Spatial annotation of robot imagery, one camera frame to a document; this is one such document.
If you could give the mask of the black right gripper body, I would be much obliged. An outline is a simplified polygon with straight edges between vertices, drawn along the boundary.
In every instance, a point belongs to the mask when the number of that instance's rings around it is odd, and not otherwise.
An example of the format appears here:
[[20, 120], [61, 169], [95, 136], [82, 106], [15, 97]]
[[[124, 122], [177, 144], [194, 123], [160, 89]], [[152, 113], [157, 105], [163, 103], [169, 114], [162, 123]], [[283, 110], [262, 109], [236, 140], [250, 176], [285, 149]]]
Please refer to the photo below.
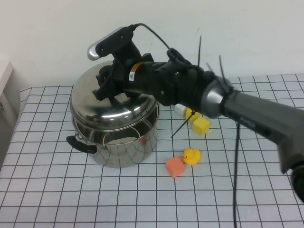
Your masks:
[[146, 62], [153, 62], [152, 55], [146, 53], [132, 58], [129, 55], [113, 54], [114, 60], [110, 70], [108, 97], [125, 93], [127, 97], [137, 98], [147, 88], [147, 78], [143, 68]]

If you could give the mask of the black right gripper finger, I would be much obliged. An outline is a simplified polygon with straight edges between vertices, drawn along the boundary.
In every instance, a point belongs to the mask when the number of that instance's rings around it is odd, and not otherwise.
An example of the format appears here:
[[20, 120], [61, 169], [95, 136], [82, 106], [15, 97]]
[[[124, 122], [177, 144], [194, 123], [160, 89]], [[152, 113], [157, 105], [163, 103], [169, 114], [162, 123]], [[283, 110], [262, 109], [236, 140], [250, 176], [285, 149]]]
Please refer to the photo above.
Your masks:
[[122, 92], [123, 90], [117, 88], [113, 83], [103, 83], [98, 89], [92, 91], [97, 100], [104, 100], [106, 98], [115, 97]]
[[100, 68], [96, 76], [99, 85], [110, 85], [112, 81], [113, 65], [106, 65]]

